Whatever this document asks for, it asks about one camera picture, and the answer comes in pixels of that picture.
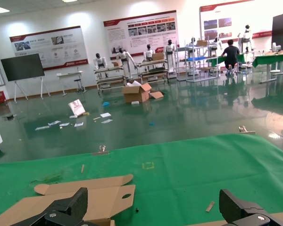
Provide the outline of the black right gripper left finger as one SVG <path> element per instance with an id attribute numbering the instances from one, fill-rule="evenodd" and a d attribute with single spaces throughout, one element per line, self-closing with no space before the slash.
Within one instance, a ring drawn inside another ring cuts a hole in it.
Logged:
<path id="1" fill-rule="evenodd" d="M 88 190 L 80 188 L 72 197 L 55 200 L 43 212 L 21 221 L 22 226 L 87 226 Z"/>

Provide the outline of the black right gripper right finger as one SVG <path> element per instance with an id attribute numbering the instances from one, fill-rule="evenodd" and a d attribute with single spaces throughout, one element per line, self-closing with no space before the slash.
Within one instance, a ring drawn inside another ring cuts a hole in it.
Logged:
<path id="1" fill-rule="evenodd" d="M 283 225 L 283 221 L 270 215 L 258 204 L 238 199 L 227 189 L 219 191 L 219 211 L 228 226 Z"/>

